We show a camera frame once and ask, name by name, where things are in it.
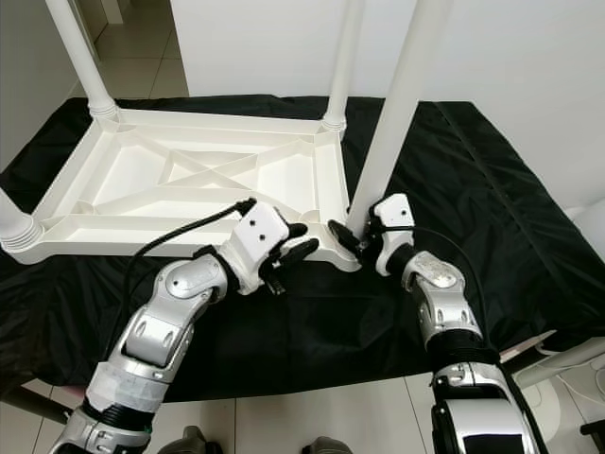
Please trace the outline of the grey robot left leg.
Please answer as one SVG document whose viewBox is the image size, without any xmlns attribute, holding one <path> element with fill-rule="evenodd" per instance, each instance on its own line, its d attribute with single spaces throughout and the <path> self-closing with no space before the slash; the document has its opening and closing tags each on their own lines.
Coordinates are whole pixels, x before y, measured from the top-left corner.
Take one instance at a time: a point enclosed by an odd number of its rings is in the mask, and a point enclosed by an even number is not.
<svg viewBox="0 0 605 454">
<path fill-rule="evenodd" d="M 165 445 L 159 454 L 223 454 L 223 448 L 215 441 L 208 441 L 199 427 L 185 427 L 181 438 Z"/>
</svg>

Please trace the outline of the black metal table leg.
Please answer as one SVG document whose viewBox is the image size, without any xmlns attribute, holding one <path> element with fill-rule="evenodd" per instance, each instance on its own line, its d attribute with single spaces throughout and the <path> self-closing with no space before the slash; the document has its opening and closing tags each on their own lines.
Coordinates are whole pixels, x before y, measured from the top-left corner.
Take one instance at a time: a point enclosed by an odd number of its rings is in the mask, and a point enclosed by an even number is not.
<svg viewBox="0 0 605 454">
<path fill-rule="evenodd" d="M 17 386 L 17 388 L 3 391 L 0 394 L 0 401 L 6 403 L 6 405 L 16 407 L 18 410 L 38 415 L 40 418 L 56 421 L 61 425 L 68 424 L 73 412 L 72 408 L 62 405 L 55 399 L 35 393 L 35 391 L 27 389 L 25 386 Z"/>
<path fill-rule="evenodd" d="M 501 352 L 501 368 L 503 371 L 509 372 L 510 375 L 514 375 L 514 373 L 523 371 L 523 369 L 532 366 L 532 364 L 548 358 L 548 354 L 542 352 L 544 342 L 540 346 L 530 347 L 530 349 L 522 352 L 513 350 L 515 345 L 503 350 Z"/>
</svg>

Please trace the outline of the black fabric table cover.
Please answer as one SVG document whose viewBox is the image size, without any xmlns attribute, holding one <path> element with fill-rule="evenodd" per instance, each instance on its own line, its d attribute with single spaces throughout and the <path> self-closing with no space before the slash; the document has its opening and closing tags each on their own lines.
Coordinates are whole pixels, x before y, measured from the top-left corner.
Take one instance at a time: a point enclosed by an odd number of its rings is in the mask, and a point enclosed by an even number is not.
<svg viewBox="0 0 605 454">
<path fill-rule="evenodd" d="M 424 102 L 390 193 L 405 193 L 416 242 L 472 269 L 468 291 L 497 349 L 556 330 L 566 349 L 605 330 L 605 263 L 475 104 Z M 160 256 L 56 255 L 0 265 L 0 386 L 83 386 L 110 333 L 150 295 Z M 285 270 L 285 293 L 230 297 L 200 317 L 168 401 L 298 393 L 427 372 L 416 307 L 398 282 L 324 261 Z"/>
</svg>

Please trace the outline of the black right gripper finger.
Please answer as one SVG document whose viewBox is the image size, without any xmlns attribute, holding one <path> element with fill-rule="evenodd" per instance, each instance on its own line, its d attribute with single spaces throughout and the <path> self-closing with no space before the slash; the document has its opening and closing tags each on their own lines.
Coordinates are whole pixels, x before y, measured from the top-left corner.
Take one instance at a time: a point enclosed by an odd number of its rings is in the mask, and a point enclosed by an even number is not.
<svg viewBox="0 0 605 454">
<path fill-rule="evenodd" d="M 328 220 L 328 231 L 338 245 L 338 263 L 349 267 L 363 267 L 366 259 L 366 242 L 355 236 L 349 226 L 335 219 Z"/>
</svg>

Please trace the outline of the white plastic children table top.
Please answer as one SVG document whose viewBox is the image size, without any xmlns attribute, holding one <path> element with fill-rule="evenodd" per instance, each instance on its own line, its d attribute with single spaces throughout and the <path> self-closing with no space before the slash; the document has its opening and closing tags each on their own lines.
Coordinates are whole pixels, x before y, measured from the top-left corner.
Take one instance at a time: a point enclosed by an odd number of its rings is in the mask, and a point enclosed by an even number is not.
<svg viewBox="0 0 605 454">
<path fill-rule="evenodd" d="M 77 104 L 48 118 L 3 174 L 3 191 L 44 227 L 5 251 L 131 255 L 151 239 L 237 201 L 272 204 L 320 239 L 311 254 L 342 271 L 328 220 L 349 211 L 340 132 L 319 120 L 121 109 L 118 122 Z"/>
</svg>

